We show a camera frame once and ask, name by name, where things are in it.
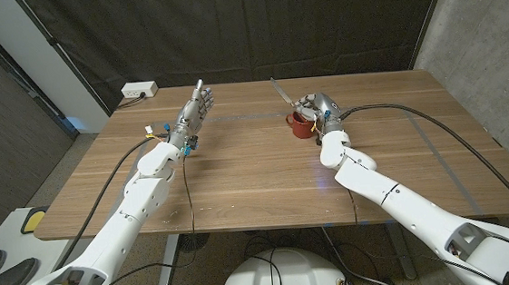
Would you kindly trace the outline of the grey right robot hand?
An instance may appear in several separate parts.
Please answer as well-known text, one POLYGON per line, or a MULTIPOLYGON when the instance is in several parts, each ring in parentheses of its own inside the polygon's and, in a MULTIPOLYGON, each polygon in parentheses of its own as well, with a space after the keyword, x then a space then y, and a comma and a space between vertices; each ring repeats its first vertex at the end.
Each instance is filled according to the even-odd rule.
POLYGON ((295 101, 292 106, 305 119, 316 122, 318 130, 324 134, 344 129, 341 122, 341 110, 324 93, 307 94, 295 101))

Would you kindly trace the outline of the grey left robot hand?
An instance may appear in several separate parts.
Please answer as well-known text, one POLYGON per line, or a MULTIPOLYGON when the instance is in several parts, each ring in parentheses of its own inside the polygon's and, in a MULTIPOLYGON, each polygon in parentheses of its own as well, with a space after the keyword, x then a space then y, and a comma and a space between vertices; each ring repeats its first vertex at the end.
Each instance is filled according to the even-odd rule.
POLYGON ((200 79, 195 85, 191 99, 177 114, 169 143, 180 149, 191 136, 197 135, 213 104, 214 98, 211 88, 204 89, 203 80, 200 79))

